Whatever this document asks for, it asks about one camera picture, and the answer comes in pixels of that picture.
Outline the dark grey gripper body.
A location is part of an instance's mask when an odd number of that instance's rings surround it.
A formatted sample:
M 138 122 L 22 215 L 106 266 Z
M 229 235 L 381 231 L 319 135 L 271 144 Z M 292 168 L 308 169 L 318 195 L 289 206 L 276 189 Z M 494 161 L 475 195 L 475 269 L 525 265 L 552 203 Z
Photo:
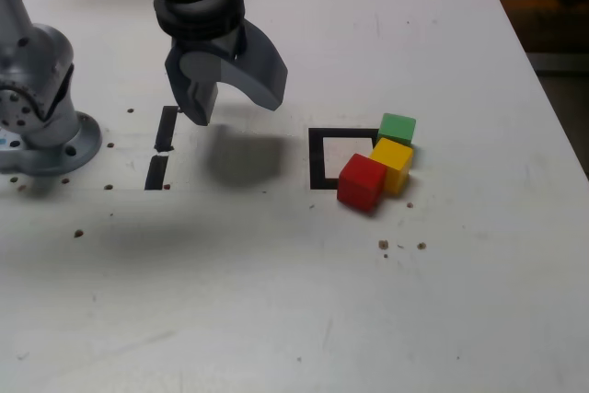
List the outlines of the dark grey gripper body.
M 245 34 L 242 25 L 232 29 L 229 33 L 212 40 L 179 40 L 172 39 L 172 45 L 182 52 L 207 52 L 218 55 L 227 60 L 235 60 L 245 48 Z

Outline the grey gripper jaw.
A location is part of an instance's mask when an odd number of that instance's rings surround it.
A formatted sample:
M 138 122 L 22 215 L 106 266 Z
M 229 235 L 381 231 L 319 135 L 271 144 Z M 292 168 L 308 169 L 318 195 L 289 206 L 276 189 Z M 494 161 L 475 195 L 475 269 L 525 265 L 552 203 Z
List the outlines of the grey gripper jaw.
M 222 83 L 243 92 L 254 104 L 275 111 L 282 104 L 288 69 L 272 41 L 247 20 L 239 34 L 239 53 L 224 59 Z
M 207 126 L 221 79 L 222 51 L 214 45 L 173 45 L 165 67 L 173 96 L 196 125 Z

